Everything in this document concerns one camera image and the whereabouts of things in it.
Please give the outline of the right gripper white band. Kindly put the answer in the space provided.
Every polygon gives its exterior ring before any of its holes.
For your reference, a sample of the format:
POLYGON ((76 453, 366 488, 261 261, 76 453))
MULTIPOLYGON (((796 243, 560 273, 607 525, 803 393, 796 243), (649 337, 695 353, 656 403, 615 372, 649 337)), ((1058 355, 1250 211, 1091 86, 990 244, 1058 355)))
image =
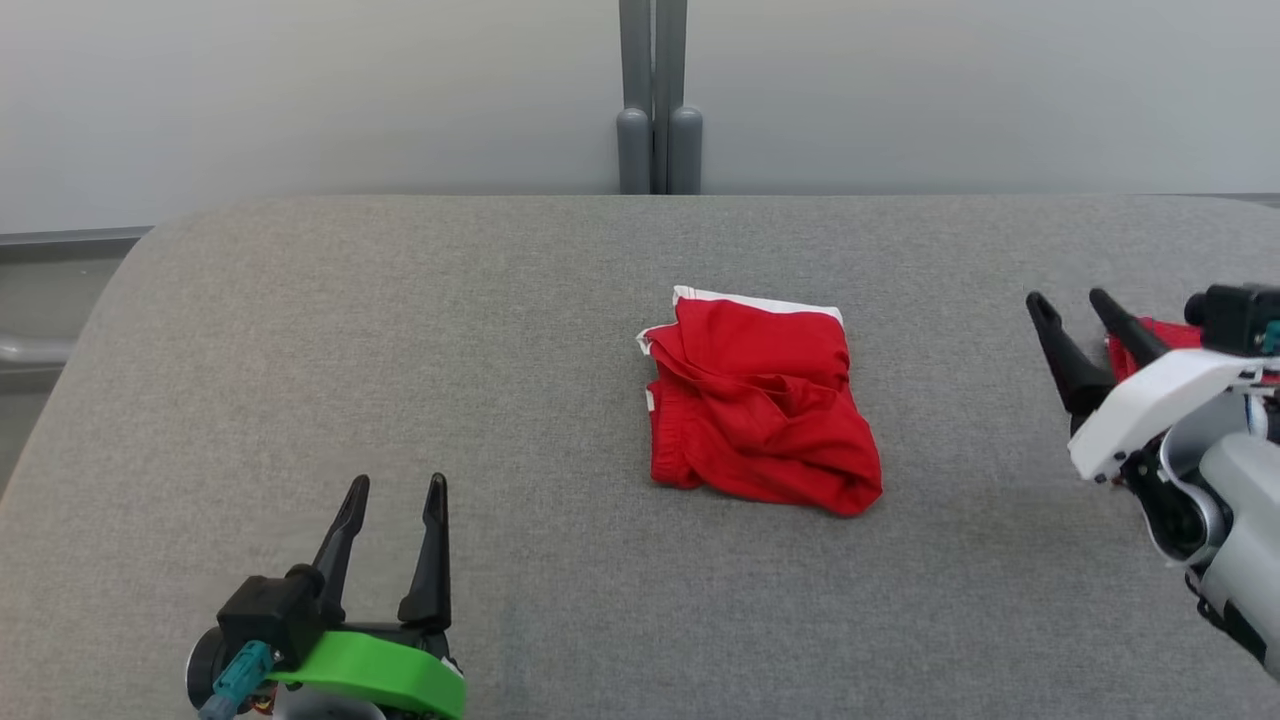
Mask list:
POLYGON ((1089 302, 1107 333, 1135 366, 1143 366, 1116 386, 1111 372, 1094 364, 1069 336, 1057 309, 1041 292, 1027 295, 1027 310, 1064 410, 1084 416, 1068 442, 1080 478, 1119 475, 1151 441, 1220 396, 1236 389, 1266 393, 1265 356, 1171 350, 1106 290, 1092 288, 1089 302))

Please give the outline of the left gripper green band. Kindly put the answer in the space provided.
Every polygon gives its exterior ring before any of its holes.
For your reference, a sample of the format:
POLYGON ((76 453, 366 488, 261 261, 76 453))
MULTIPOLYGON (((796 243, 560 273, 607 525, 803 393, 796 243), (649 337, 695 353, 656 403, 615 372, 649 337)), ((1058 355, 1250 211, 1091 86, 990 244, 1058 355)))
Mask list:
MULTIPOLYGON (((312 562, 323 577, 317 602, 326 621, 346 620, 342 596, 369 492, 369 475, 351 482, 312 562)), ((447 632, 451 525, 448 484, 440 473, 431 474, 422 525, 398 620, 403 626, 447 632)), ((269 679, 276 683, 271 720, 463 720, 467 705, 465 676, 452 661, 361 632, 325 632, 296 670, 275 670, 269 679)))

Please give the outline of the red basketball jersey number 23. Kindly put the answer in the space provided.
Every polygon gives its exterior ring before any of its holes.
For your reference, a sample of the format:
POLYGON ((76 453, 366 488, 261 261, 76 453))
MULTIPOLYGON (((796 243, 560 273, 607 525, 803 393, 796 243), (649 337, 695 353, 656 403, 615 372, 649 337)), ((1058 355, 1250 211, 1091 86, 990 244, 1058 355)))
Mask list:
MULTIPOLYGON (((1201 346, 1201 329, 1197 327, 1158 322, 1151 316, 1139 316, 1138 320, 1170 348, 1198 348, 1201 346)), ((1105 343, 1116 383, 1124 382, 1139 370, 1135 357, 1115 333, 1108 331, 1105 336, 1105 343)))

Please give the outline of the red shorts with white trim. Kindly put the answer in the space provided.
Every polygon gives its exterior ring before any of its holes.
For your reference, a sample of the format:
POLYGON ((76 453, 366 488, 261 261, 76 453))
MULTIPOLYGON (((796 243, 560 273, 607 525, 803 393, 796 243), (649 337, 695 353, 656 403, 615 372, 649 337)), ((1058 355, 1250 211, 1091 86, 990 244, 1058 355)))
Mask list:
POLYGON ((852 518, 884 492, 837 307, 678 284, 637 334, 659 486, 852 518))

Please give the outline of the grey floor bar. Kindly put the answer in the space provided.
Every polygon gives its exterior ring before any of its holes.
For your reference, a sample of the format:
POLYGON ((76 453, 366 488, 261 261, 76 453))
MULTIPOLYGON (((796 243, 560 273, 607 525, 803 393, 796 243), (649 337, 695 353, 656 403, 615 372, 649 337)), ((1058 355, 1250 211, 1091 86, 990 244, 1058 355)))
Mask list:
POLYGON ((13 365, 65 365, 74 338, 38 338, 0 332, 0 363, 13 365))

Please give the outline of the grey partition post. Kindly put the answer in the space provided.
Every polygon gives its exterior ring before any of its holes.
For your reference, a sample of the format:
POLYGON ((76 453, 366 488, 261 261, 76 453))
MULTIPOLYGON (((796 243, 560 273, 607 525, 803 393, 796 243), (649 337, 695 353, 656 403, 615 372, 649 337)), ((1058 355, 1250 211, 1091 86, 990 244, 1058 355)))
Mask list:
POLYGON ((620 192, 649 195, 654 143, 654 0, 618 0, 623 106, 616 117, 620 192))
POLYGON ((650 0, 654 195, 701 192, 703 114, 686 104, 689 0, 650 0))

